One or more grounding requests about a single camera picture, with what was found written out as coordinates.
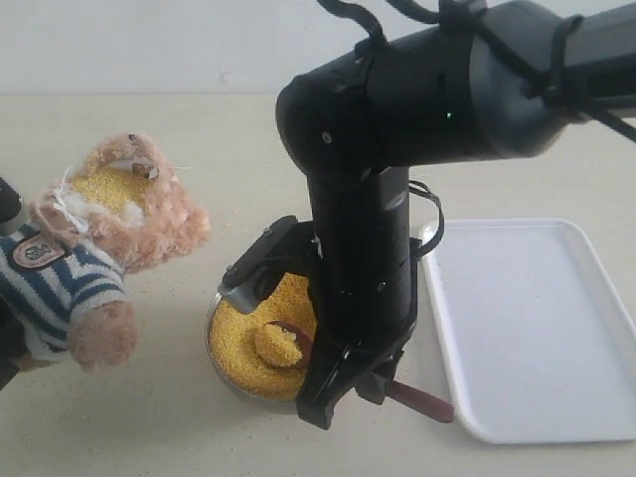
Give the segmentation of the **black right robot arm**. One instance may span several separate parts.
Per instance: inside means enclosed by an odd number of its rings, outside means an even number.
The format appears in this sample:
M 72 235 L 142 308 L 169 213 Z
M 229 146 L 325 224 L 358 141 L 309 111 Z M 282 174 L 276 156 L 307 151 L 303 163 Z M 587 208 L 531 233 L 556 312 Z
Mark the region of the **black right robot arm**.
M 531 1 L 495 7 L 412 1 L 395 8 L 423 30 L 389 40 L 346 1 L 330 14 L 366 31 L 354 49 L 296 77 L 278 96 L 282 143 L 307 180 L 304 243 L 317 330 L 298 416 L 328 428 L 349 391 L 388 395 L 417 314 L 409 234 L 414 166 L 529 158 L 574 123 L 635 129 L 635 7 L 561 17 Z

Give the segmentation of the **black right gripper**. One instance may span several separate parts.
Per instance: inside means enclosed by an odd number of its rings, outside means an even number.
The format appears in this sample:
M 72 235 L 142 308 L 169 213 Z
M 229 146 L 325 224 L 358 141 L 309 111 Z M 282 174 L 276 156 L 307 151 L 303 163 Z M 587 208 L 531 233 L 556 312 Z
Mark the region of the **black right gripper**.
M 415 315 L 411 238 L 316 235 L 308 276 L 317 328 L 296 412 L 318 428 L 330 428 L 336 405 L 349 391 L 383 403 L 394 380 L 392 347 L 410 334 Z

